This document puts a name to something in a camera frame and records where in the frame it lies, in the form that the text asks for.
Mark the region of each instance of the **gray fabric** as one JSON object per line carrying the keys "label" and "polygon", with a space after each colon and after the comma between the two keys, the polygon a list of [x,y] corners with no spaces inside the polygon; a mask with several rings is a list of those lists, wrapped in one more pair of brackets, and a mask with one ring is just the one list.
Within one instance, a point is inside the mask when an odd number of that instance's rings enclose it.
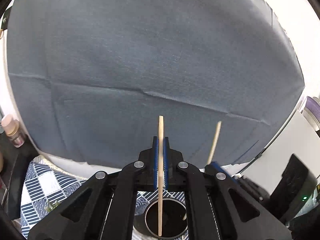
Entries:
{"label": "gray fabric", "polygon": [[170,146],[204,167],[251,160],[304,88],[264,0],[15,0],[8,70],[23,121],[44,152],[123,167]]}

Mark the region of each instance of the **wooden chopstick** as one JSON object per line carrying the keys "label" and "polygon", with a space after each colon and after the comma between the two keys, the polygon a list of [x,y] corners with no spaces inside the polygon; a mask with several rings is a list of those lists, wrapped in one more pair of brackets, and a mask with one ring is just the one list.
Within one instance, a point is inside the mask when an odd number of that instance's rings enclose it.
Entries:
{"label": "wooden chopstick", "polygon": [[209,158],[208,158],[208,161],[207,161],[207,165],[209,165],[212,162],[214,151],[216,149],[218,138],[219,138],[219,134],[220,134],[221,123],[222,123],[221,121],[219,121],[217,123],[216,133],[214,134],[214,137],[213,137],[212,147],[211,147],[211,150],[210,150],[210,153],[209,153]]}
{"label": "wooden chopstick", "polygon": [[164,124],[163,116],[159,116],[159,143],[158,143],[158,235],[162,235],[162,197],[163,197],[163,136]]}

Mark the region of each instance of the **makeup bottle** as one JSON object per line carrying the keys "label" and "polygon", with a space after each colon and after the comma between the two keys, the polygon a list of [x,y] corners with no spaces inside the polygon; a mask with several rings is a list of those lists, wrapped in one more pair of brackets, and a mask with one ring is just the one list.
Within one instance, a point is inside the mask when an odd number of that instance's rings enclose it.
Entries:
{"label": "makeup bottle", "polygon": [[1,126],[4,129],[9,140],[18,148],[24,144],[26,135],[20,129],[20,123],[15,120],[12,114],[6,114],[1,120]]}

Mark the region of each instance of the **round hole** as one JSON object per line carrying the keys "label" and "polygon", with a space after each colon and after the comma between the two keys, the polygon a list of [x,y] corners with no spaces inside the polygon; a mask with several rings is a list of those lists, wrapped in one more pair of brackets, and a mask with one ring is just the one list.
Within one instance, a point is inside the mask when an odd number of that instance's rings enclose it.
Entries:
{"label": "round hole", "polygon": [[158,236],[158,200],[153,202],[145,213],[145,223],[149,232],[160,239],[175,239],[187,230],[184,205],[172,198],[162,202],[162,236]]}

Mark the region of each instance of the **silver bolt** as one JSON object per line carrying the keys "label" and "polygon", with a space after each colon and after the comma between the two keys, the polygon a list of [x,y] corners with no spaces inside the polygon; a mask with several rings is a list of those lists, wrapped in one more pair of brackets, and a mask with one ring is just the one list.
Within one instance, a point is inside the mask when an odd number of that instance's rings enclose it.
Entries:
{"label": "silver bolt", "polygon": [[142,168],[144,163],[141,162],[141,161],[136,161],[134,164],[133,164],[136,168]]}
{"label": "silver bolt", "polygon": [[106,174],[103,171],[98,171],[96,173],[96,178],[97,179],[103,179],[106,176]]}
{"label": "silver bolt", "polygon": [[185,168],[187,168],[189,165],[188,165],[188,163],[186,163],[186,162],[179,162],[179,163],[178,163],[178,166],[179,166],[180,168],[182,168],[182,169],[185,169]]}
{"label": "silver bolt", "polygon": [[227,176],[223,172],[218,172],[216,174],[217,179],[224,180]]}

